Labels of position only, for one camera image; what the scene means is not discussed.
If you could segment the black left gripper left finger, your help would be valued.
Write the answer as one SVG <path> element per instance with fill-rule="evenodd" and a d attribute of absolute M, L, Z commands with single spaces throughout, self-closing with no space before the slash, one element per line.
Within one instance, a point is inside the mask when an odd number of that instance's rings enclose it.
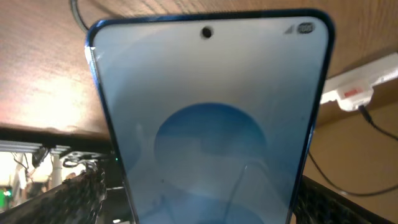
<path fill-rule="evenodd" d="M 92 224 L 106 199 L 104 171 L 89 170 L 1 214 L 2 224 Z"/>

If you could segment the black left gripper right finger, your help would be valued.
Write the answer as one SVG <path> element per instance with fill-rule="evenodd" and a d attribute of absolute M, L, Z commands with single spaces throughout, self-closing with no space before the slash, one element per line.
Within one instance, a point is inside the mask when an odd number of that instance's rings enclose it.
<path fill-rule="evenodd" d="M 394 224 L 306 176 L 294 215 L 297 224 Z"/>

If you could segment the blue Galaxy smartphone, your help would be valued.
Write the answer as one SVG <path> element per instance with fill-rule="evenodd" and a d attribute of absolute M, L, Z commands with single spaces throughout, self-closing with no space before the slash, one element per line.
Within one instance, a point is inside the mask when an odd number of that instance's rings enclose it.
<path fill-rule="evenodd" d="M 107 19 L 85 55 L 136 223 L 288 223 L 335 40 L 318 9 Z"/>

